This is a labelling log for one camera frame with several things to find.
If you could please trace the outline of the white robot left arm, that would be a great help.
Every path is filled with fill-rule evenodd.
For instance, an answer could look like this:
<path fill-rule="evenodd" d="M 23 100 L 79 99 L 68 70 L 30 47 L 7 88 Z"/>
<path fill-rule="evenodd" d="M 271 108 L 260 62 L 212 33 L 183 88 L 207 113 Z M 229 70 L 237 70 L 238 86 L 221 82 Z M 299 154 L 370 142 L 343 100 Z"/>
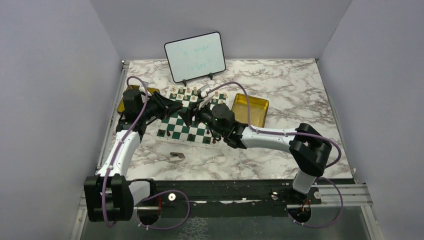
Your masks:
<path fill-rule="evenodd" d="M 112 150 L 104 165 L 83 184 L 87 215 L 91 222 L 116 223 L 132 218 L 135 187 L 126 180 L 132 157 L 151 120 L 165 120 L 183 108 L 183 103 L 159 92 L 143 93 L 138 89 L 123 92 L 121 117 L 116 127 Z"/>

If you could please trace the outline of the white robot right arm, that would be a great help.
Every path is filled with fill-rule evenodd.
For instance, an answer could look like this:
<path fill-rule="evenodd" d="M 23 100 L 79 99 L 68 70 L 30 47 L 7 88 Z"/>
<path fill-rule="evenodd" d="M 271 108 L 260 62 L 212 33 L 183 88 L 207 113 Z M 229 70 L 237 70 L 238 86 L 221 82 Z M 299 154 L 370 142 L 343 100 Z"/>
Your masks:
<path fill-rule="evenodd" d="M 301 123 L 293 132 L 262 127 L 252 129 L 236 121 L 234 112 L 224 103 L 200 107 L 196 102 L 180 110 L 178 115 L 188 127 L 206 125 L 214 137 L 231 148 L 263 148 L 290 153 L 299 167 L 288 190 L 289 199 L 296 204 L 308 198 L 315 180 L 323 175 L 332 150 L 329 140 L 306 123 Z"/>

